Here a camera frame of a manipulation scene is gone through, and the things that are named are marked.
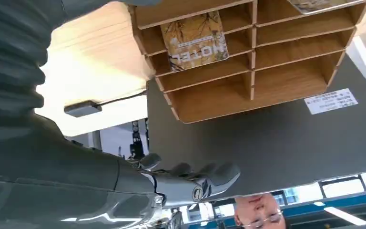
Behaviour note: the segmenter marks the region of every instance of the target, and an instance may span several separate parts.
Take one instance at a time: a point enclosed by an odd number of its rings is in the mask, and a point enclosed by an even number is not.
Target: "sticker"
[[[313,115],[358,104],[348,88],[306,98],[305,103]]]

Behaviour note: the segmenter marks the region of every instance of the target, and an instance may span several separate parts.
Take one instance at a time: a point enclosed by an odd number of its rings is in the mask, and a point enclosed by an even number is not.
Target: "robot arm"
[[[239,176],[232,165],[197,174],[181,167],[148,171],[147,158],[134,167],[72,144],[53,121],[34,113],[43,105],[36,86],[45,80],[40,66],[51,32],[107,2],[0,0],[0,228],[123,228],[158,207],[223,192]]]

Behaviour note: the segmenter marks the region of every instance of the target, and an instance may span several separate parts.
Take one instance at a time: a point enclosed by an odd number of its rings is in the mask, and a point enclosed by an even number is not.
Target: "wooden cubby organizer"
[[[218,10],[229,58],[172,72],[160,25]],[[287,0],[163,0],[132,11],[134,37],[176,119],[194,123],[324,93],[366,2],[302,15]]]

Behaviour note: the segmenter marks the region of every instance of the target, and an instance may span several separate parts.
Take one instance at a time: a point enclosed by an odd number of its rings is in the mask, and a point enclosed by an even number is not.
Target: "book cover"
[[[163,24],[161,29],[174,72],[228,58],[218,11]]]
[[[342,6],[348,6],[363,2],[362,0],[288,0],[304,14],[322,10],[332,10]]]

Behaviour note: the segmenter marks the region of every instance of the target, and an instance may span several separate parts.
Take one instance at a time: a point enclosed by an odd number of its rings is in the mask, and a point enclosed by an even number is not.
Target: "eyeglasses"
[[[264,222],[269,221],[271,223],[278,223],[281,220],[283,212],[278,210],[276,213],[270,214],[266,219],[257,219],[248,225],[242,225],[242,227],[253,227],[255,229],[260,229],[263,227]]]

